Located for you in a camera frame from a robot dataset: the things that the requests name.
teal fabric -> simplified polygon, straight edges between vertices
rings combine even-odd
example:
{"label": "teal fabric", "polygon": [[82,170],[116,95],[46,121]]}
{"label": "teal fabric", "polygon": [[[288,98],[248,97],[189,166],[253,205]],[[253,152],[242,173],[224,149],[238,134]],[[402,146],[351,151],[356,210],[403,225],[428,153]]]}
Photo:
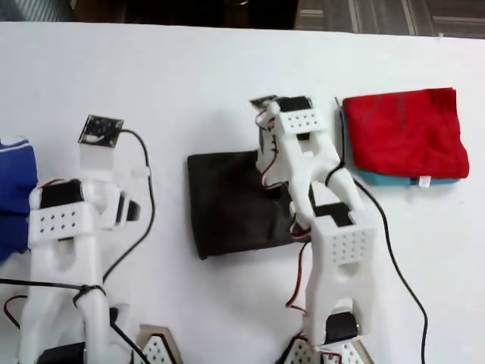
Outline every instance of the teal fabric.
{"label": "teal fabric", "polygon": [[[363,169],[358,169],[357,171],[362,179],[372,186],[416,186],[419,182],[419,178],[387,176]],[[459,180],[459,178],[431,178],[431,186],[454,184]]]}

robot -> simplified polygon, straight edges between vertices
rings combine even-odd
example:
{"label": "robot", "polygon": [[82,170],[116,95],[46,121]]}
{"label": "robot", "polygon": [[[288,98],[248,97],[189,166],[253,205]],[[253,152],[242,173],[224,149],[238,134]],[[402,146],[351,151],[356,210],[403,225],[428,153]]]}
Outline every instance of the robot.
{"label": "robot", "polygon": [[299,237],[311,236],[313,265],[302,334],[318,351],[371,330],[375,228],[307,97],[253,100],[260,111],[257,168],[267,190],[287,188]]}
{"label": "robot", "polygon": [[[80,137],[82,177],[30,194],[30,280],[66,287],[29,287],[21,317],[20,364],[57,363],[60,358],[87,364],[130,361],[131,350],[120,344],[111,327],[133,341],[137,326],[128,305],[108,305],[99,239],[100,231],[121,228],[139,217],[139,205],[111,181],[122,124],[90,115]],[[82,342],[60,347],[65,328],[59,316],[70,303],[82,316],[73,324]]]}

perforated plate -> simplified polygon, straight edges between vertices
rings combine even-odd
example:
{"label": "perforated plate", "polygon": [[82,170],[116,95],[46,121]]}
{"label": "perforated plate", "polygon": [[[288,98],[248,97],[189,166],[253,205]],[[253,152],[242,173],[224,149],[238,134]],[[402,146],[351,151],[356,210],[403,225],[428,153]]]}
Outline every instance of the perforated plate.
{"label": "perforated plate", "polygon": [[310,345],[302,339],[296,339],[288,352],[284,364],[372,364],[372,360],[354,347],[352,343],[335,345],[328,352],[338,355],[320,354],[312,350]]}
{"label": "perforated plate", "polygon": [[[149,360],[150,364],[175,364],[171,359],[171,355],[168,352],[168,348],[165,342],[159,336],[152,336],[149,342],[146,344],[143,353]],[[133,354],[134,361],[133,364],[143,364],[143,361]]]}

black pouch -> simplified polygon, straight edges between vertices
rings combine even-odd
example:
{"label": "black pouch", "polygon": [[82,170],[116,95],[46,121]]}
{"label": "black pouch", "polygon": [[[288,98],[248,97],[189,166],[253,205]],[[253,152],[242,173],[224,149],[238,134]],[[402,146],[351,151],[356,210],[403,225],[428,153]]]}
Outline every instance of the black pouch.
{"label": "black pouch", "polygon": [[192,231],[201,259],[293,243],[285,187],[266,190],[256,151],[191,155]]}

white plastic frame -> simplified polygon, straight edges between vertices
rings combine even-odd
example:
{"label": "white plastic frame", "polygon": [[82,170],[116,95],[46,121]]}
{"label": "white plastic frame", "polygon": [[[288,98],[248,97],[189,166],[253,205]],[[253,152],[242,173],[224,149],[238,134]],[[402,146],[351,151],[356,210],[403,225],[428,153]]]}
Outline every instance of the white plastic frame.
{"label": "white plastic frame", "polygon": [[[367,334],[374,302],[371,271],[374,226],[365,214],[357,187],[346,168],[332,175],[328,188],[324,187],[325,194],[314,190],[314,197],[315,201],[323,201],[321,205],[336,200],[345,202],[351,209],[349,217],[353,225],[337,227],[330,216],[315,216],[308,198],[310,185],[323,184],[340,163],[327,122],[313,108],[280,112],[277,102],[270,102],[257,122],[265,129],[258,169],[266,171],[267,185],[288,182],[293,201],[291,212],[296,214],[302,228],[311,228],[313,266],[305,292],[304,334],[313,346],[322,346],[328,316],[342,311],[353,313],[358,334]],[[309,133],[309,139],[300,141],[299,133]],[[279,151],[275,160],[274,138]],[[342,307],[342,301],[350,304]]]}

